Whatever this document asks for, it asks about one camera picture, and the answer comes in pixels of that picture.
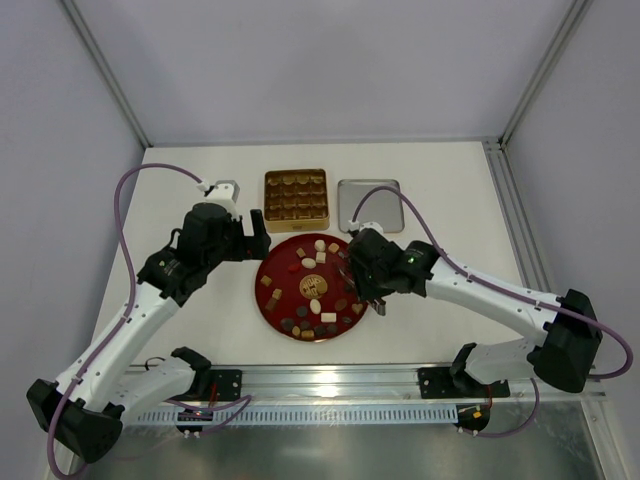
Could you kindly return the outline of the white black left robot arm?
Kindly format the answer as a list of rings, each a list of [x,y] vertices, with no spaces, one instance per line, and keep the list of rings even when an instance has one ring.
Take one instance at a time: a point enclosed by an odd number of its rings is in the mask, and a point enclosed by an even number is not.
[[[47,445],[64,445],[84,462],[103,458],[126,424],[175,397],[198,398],[213,382],[210,361],[187,347],[122,383],[129,365],[223,262],[263,260],[271,239],[263,214],[250,212],[253,232],[219,203],[198,203],[169,242],[135,275],[129,297],[99,337],[53,381],[36,380],[28,403]]]

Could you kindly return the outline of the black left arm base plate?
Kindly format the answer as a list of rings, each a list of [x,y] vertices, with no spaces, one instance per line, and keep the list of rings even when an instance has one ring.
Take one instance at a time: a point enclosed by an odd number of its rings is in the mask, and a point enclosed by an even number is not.
[[[239,369],[209,369],[202,377],[199,398],[211,403],[238,400],[242,378],[243,372]]]

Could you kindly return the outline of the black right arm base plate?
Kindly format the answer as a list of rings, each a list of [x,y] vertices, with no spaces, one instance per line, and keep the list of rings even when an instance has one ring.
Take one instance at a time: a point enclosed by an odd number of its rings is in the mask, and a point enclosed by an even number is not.
[[[465,372],[451,374],[449,367],[422,367],[417,370],[422,399],[508,398],[507,381],[481,384]]]

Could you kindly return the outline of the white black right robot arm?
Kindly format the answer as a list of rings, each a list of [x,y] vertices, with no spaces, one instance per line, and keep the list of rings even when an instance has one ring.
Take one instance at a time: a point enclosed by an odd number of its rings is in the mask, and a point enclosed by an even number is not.
[[[449,376],[462,394],[528,378],[567,393],[583,391],[602,341],[586,295],[570,290],[556,297],[486,278],[454,265],[429,243],[412,241],[402,248],[371,227],[352,232],[347,261],[358,299],[380,315],[385,297],[415,294],[463,307],[518,334],[512,341],[461,347]]]

